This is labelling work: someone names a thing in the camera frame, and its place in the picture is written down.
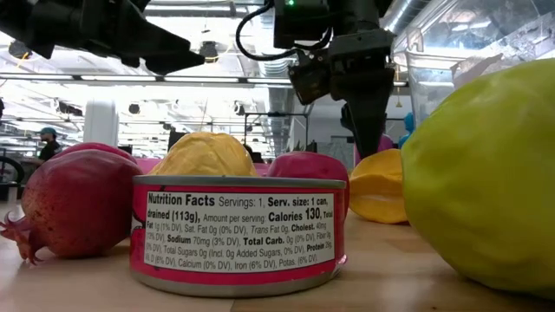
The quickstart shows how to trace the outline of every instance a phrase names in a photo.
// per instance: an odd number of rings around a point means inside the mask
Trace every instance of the red fruit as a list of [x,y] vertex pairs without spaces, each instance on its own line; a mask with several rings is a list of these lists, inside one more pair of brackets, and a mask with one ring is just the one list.
[[125,159],[133,161],[135,164],[137,163],[137,160],[135,160],[135,158],[133,156],[129,155],[129,153],[127,153],[125,151],[122,151],[119,148],[115,148],[113,146],[109,146],[109,145],[106,145],[106,144],[103,144],[103,143],[81,143],[81,144],[77,144],[77,145],[74,145],[72,147],[66,148],[63,152],[58,153],[52,159],[60,158],[61,156],[67,155],[69,153],[82,151],[82,150],[90,150],[90,149],[95,149],[95,150],[99,150],[99,151],[114,153],[116,155],[120,155],[121,157],[123,157]]
[[292,152],[274,160],[267,177],[297,179],[334,179],[347,183],[345,215],[349,210],[349,173],[341,161],[320,153]]
[[17,242],[23,259],[44,246],[59,257],[92,257],[128,237],[133,176],[140,168],[116,154],[86,150],[51,159],[25,187],[25,217],[6,216],[0,235]]

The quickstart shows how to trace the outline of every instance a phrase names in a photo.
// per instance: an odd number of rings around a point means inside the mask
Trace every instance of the pink label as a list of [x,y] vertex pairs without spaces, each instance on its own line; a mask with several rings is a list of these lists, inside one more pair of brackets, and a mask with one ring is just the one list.
[[136,185],[131,268],[159,279],[258,285],[344,262],[343,190]]

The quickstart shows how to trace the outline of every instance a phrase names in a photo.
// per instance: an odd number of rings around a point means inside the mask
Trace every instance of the wooden table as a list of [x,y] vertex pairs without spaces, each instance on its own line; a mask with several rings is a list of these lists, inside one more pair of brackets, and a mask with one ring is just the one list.
[[[7,208],[0,208],[2,217]],[[324,286],[288,296],[219,300],[150,289],[129,275],[127,243],[109,257],[37,267],[0,237],[1,312],[404,312],[555,311],[555,302],[509,296],[458,276],[408,226],[372,224],[350,215],[349,262]]]

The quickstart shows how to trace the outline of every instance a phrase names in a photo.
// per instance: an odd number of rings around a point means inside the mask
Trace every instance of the cap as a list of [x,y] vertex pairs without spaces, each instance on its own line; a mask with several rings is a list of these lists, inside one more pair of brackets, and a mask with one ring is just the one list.
[[54,134],[54,135],[56,135],[56,130],[54,128],[51,128],[51,127],[45,127],[41,130],[41,135],[42,134]]

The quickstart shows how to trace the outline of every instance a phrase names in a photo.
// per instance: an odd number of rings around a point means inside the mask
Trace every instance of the can rim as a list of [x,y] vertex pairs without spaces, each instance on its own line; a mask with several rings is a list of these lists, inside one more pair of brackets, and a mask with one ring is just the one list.
[[175,185],[175,186],[252,186],[252,187],[304,187],[345,189],[347,183],[331,179],[286,179],[226,176],[164,176],[140,175],[133,177],[135,185]]

